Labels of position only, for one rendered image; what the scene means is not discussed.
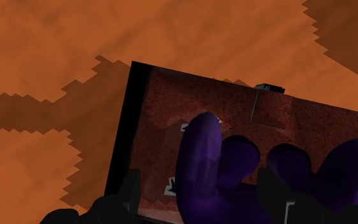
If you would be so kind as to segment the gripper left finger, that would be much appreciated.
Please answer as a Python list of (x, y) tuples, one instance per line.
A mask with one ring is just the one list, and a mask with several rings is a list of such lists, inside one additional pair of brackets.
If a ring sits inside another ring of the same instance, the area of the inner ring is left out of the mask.
[(82, 215), (75, 209), (56, 209), (40, 224), (153, 224), (137, 217), (141, 198), (141, 172), (130, 169), (117, 194), (99, 197)]

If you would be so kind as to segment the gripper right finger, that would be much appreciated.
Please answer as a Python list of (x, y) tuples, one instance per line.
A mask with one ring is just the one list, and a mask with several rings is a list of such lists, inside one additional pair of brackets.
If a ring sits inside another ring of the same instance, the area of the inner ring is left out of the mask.
[(308, 194), (293, 193), (267, 168), (258, 170), (257, 196), (273, 224), (358, 224), (358, 206), (332, 212)]

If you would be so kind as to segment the purple lobed rounded toy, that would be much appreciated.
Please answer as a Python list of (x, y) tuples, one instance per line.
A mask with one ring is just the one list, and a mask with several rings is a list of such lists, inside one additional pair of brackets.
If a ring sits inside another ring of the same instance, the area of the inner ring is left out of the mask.
[[(223, 137), (209, 112), (187, 126), (176, 164), (176, 200), (184, 224), (273, 224), (257, 196), (260, 152), (244, 136)], [(339, 213), (358, 206), (358, 139), (335, 147), (312, 173), (308, 154), (289, 143), (273, 147), (266, 167), (293, 193)]]

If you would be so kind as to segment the small black grey box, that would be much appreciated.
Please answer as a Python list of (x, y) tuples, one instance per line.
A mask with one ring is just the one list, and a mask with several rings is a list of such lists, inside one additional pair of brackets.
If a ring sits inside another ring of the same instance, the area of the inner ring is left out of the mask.
[(267, 84), (267, 83), (257, 84), (255, 86), (255, 89), (268, 90), (268, 91), (272, 91), (272, 92), (278, 92), (281, 94), (285, 93), (285, 88), (276, 86), (276, 85), (272, 85), (272, 84)]

